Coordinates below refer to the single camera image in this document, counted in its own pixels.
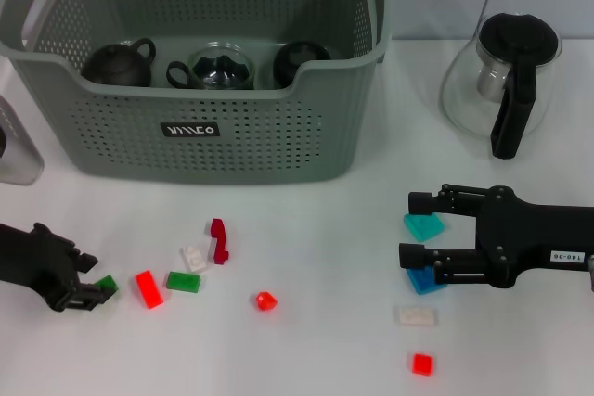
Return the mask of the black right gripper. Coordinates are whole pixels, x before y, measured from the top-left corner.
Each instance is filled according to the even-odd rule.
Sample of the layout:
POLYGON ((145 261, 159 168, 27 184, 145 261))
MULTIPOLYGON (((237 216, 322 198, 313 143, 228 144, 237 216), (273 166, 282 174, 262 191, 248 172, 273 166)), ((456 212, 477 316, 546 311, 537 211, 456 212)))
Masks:
POLYGON ((531 204, 507 186, 488 188, 442 185, 429 192, 408 194, 408 213, 477 215, 477 249, 428 249, 401 243, 400 266, 429 268, 443 284, 489 284, 510 288, 528 270, 586 272, 593 256, 591 207, 531 204))

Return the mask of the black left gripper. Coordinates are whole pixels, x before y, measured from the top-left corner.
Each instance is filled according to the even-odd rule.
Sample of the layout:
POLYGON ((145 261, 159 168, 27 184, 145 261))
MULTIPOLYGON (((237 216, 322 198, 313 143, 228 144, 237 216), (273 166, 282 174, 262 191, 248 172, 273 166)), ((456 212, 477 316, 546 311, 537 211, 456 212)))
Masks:
POLYGON ((97 263, 42 224, 30 232, 1 226, 1 280, 33 290, 54 311, 92 311, 115 295, 111 287, 80 288, 78 272, 87 274, 97 263))

